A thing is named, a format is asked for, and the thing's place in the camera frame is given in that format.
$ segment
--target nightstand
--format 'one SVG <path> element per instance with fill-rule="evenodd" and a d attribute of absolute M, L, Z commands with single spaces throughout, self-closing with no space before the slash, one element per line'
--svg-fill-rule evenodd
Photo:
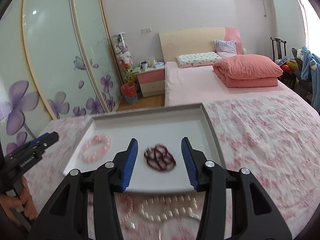
<path fill-rule="evenodd" d="M 136 73 L 143 97 L 164 94 L 164 67 Z"/>

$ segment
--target sliding wardrobe door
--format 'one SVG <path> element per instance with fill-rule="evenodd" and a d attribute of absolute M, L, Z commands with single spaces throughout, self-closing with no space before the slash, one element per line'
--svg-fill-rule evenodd
<path fill-rule="evenodd" d="M 75 0 L 77 23 L 94 78 L 112 111 L 121 97 L 121 81 L 109 45 L 99 0 Z"/>
<path fill-rule="evenodd" d="M 4 155 L 33 140 L 51 121 L 30 74 L 22 39 L 22 0 L 0 20 L 0 139 Z"/>
<path fill-rule="evenodd" d="M 76 39 L 70 0 L 26 0 L 29 64 L 56 118 L 103 113 Z"/>

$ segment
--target finger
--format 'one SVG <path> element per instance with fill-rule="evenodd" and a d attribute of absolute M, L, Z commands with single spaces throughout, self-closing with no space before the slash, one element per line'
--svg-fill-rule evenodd
<path fill-rule="evenodd" d="M 22 203 L 18 198 L 1 195 L 0 203 L 6 208 L 22 208 Z"/>
<path fill-rule="evenodd" d="M 27 202 L 23 211 L 25 216 L 30 219 L 35 219 L 38 216 L 38 212 L 32 201 Z"/>
<path fill-rule="evenodd" d="M 26 188 L 23 188 L 19 197 L 22 205 L 27 203 L 28 200 L 32 201 L 32 196 L 30 195 L 29 191 Z"/>
<path fill-rule="evenodd" d="M 21 202 L 14 198 L 7 195 L 0 195 L 0 204 L 4 209 L 4 212 L 8 216 L 8 218 L 15 222 L 16 224 L 20 225 L 19 220 L 15 217 L 15 215 L 12 213 L 10 208 L 19 207 L 22 208 Z"/>
<path fill-rule="evenodd" d="M 26 188 L 27 190 L 29 190 L 28 181 L 27 181 L 27 179 L 26 179 L 24 176 L 21 177 L 21 184 L 22 184 L 22 186 L 23 186 L 24 188 Z"/>

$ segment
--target pink bead bracelet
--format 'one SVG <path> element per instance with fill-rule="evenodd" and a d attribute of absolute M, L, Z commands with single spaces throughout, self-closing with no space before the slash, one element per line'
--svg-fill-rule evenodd
<path fill-rule="evenodd" d="M 94 152 L 93 155 L 88 154 L 88 149 L 98 143 L 104 143 L 105 145 Z M 82 160 L 86 163 L 94 162 L 99 159 L 103 154 L 106 154 L 110 148 L 110 138 L 106 135 L 95 135 L 93 138 L 88 141 L 83 147 Z"/>

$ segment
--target wooden floor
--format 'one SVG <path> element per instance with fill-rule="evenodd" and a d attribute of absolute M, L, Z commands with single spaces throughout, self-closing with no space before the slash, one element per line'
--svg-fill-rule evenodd
<path fill-rule="evenodd" d="M 123 98 L 117 111 L 160 106 L 164 106 L 164 95 L 144 98 L 142 94 L 139 94 L 138 101 L 132 104 L 128 104 L 127 101 L 125 101 L 125 98 Z"/>

